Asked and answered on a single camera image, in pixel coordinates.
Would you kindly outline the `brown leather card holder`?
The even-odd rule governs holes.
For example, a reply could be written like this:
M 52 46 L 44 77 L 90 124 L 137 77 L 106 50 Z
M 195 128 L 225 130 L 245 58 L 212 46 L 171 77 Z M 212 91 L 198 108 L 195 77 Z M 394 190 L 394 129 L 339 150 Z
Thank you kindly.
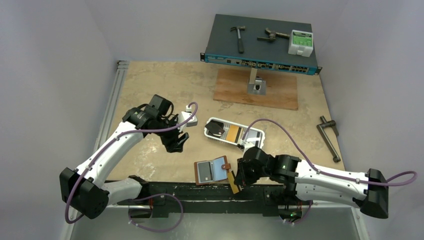
M 213 181 L 208 183 L 199 183 L 198 182 L 198 167 L 197 163 L 199 162 L 210 162 L 212 174 L 213 174 Z M 212 159 L 212 160 L 204 160 L 204 161 L 197 161 L 194 162 L 194 175 L 195 175 L 195 184 L 196 185 L 206 185 L 206 184 L 212 184 L 212 183 L 218 183 L 224 180 L 227 180 L 227 172 L 229 172 L 231 169 L 231 165 L 228 163 L 227 157 L 225 155 L 220 156 L 218 158 Z

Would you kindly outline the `white plastic basket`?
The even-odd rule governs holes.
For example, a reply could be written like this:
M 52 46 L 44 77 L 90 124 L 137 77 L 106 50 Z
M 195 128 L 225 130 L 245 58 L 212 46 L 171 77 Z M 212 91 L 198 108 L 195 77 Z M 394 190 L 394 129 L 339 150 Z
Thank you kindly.
M 265 142 L 265 132 L 258 128 L 211 117 L 204 126 L 204 135 L 207 138 L 237 146 L 243 141 L 252 143 L 258 148 L 263 148 Z

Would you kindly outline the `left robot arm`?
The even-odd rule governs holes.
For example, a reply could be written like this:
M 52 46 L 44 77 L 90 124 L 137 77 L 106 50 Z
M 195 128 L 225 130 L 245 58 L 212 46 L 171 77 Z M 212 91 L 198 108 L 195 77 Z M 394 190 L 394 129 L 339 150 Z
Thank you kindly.
M 129 109 L 114 133 L 86 161 L 71 169 L 66 167 L 59 175 L 62 200 L 65 202 L 66 223 L 74 224 L 81 217 L 94 219 L 111 204 L 132 200 L 146 203 L 149 191 L 137 176 L 116 182 L 106 182 L 111 171 L 122 158 L 149 134 L 160 137 L 168 153 L 181 153 L 189 134 L 183 129 L 196 117 L 197 102 L 174 114 L 171 101 L 155 94 L 149 103 Z M 70 208 L 80 213 L 72 219 Z

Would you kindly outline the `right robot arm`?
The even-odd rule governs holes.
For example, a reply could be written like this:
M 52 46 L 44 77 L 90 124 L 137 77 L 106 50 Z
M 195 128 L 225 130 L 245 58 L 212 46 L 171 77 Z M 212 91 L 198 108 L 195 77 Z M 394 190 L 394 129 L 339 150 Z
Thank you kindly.
M 237 160 L 236 185 L 249 186 L 260 178 L 285 185 L 280 196 L 288 204 L 296 200 L 325 201 L 358 208 L 377 218 L 389 216 L 388 181 L 380 170 L 349 172 L 310 166 L 305 159 L 287 154 L 272 156 L 251 147 Z

